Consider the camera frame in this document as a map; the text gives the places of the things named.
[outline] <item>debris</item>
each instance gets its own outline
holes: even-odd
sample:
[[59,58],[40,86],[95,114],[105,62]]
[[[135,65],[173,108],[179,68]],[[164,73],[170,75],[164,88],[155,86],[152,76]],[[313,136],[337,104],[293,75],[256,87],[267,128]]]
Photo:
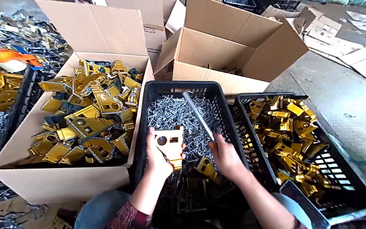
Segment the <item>debris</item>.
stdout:
[[356,116],[352,116],[352,115],[350,115],[350,114],[347,114],[347,113],[344,113],[344,117],[346,117],[346,118],[355,118]]

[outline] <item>pile of gold parts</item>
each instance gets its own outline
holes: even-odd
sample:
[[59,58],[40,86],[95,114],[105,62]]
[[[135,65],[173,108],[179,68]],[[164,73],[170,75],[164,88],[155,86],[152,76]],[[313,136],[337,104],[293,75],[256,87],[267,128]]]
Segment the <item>pile of gold parts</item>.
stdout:
[[[214,70],[214,68],[211,66],[211,64],[207,65],[208,69]],[[228,73],[228,74],[233,74],[233,75],[239,75],[239,76],[244,76],[244,74],[241,72],[241,69],[237,69],[237,68],[233,68],[232,70],[226,70],[225,67],[217,70],[219,72],[224,72],[224,73]]]
[[[332,186],[330,180],[319,173],[319,166],[306,162],[329,145],[315,138],[313,131],[318,128],[314,124],[317,117],[304,100],[280,95],[251,100],[244,105],[278,182],[292,180],[304,195],[318,199],[324,193],[320,188],[337,186]],[[255,163],[254,146],[249,138],[245,141],[249,143],[244,146],[248,162]]]
[[32,137],[31,157],[20,164],[105,163],[129,154],[143,74],[121,61],[112,68],[106,63],[80,60],[83,68],[74,69],[75,77],[39,83],[53,92],[42,110],[54,115],[44,118],[45,131]]

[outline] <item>person's left hand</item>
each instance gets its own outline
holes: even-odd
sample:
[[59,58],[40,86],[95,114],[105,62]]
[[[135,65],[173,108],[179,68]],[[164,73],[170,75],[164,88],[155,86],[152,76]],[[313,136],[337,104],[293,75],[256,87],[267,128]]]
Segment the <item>person's left hand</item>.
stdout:
[[[167,162],[163,156],[163,153],[156,147],[155,142],[155,129],[149,128],[149,133],[146,136],[146,153],[148,154],[148,167],[147,172],[155,174],[157,177],[166,179],[173,172],[172,165]],[[182,153],[182,158],[186,158],[186,154]]]

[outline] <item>blue jeans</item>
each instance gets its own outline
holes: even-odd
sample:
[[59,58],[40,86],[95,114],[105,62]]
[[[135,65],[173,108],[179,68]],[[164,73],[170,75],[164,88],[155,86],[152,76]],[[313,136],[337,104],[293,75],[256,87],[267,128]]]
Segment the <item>blue jeans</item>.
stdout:
[[[304,224],[308,229],[312,229],[312,222],[298,203],[280,193],[272,193],[272,195],[302,224]],[[105,191],[94,196],[94,198],[89,200],[81,209],[80,214],[77,216],[74,228],[105,229],[108,222],[116,216],[117,211],[126,204],[129,198],[130,194],[117,190]],[[244,214],[244,218],[252,218],[247,216],[249,214],[253,214],[253,212],[247,211]],[[255,222],[243,222],[243,226],[251,225],[253,223]]]

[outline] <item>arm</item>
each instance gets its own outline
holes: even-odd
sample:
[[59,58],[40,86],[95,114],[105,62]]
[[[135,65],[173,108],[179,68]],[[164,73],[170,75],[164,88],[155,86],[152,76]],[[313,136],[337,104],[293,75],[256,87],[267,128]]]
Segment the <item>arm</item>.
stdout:
[[222,174],[241,189],[263,228],[293,229],[295,217],[277,201],[245,168],[234,146],[226,143],[221,134],[214,134],[216,143],[209,146]]
[[146,143],[148,167],[145,174],[129,202],[109,222],[108,229],[147,228],[165,180],[173,172],[172,165],[165,160],[162,152],[156,147],[153,127],[149,128]]

